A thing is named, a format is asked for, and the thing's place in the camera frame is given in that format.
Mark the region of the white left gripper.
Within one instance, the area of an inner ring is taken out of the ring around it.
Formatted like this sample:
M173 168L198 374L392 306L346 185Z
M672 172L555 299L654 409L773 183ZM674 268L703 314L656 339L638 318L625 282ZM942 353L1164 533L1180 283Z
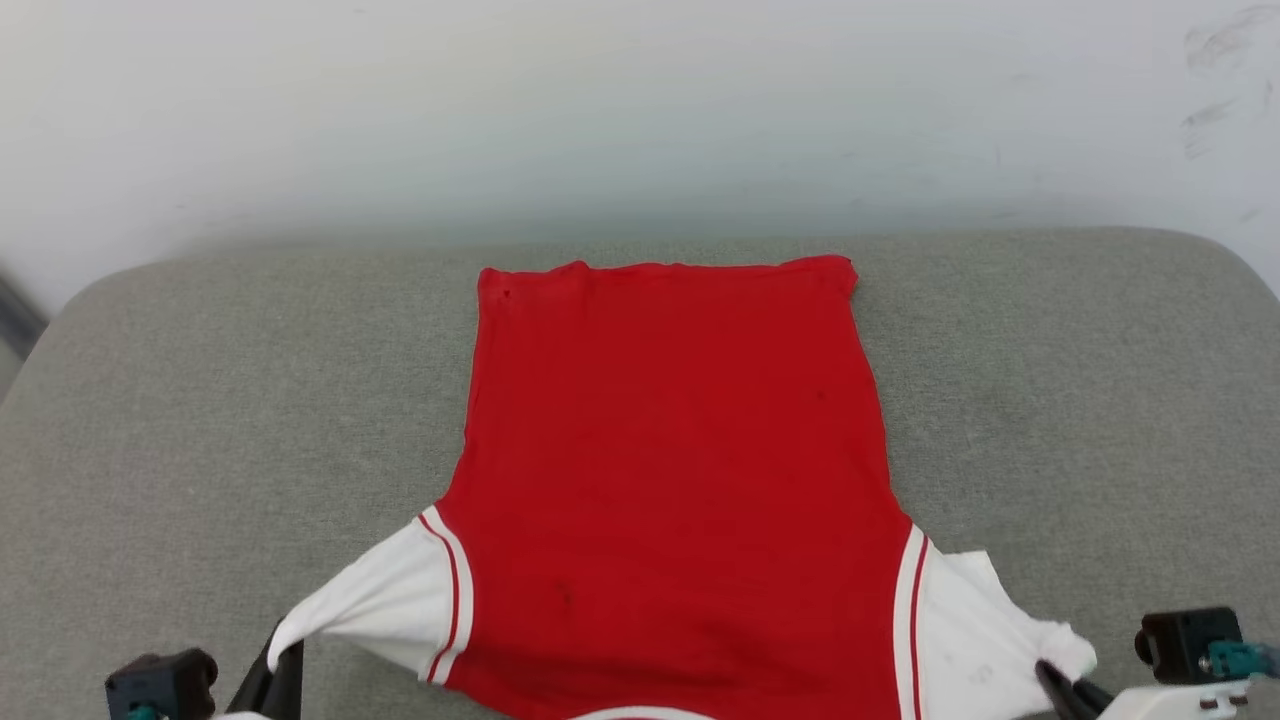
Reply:
M301 720L305 643L282 651L276 669L268 666L273 637L266 641L228 705L212 720Z

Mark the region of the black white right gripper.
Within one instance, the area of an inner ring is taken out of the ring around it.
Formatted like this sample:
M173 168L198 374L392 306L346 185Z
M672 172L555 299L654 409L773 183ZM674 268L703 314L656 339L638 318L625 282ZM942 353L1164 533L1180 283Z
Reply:
M1249 701L1251 680L1207 685L1140 685L1115 698L1084 678L1069 678L1047 660L1036 675L1059 720L1234 720Z

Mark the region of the red and white shirt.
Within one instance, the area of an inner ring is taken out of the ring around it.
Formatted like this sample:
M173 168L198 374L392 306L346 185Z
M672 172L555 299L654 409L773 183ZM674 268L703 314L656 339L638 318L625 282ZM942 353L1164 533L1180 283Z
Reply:
M900 507L846 258L488 269L445 495L298 603L518 720L1018 720L1096 666Z

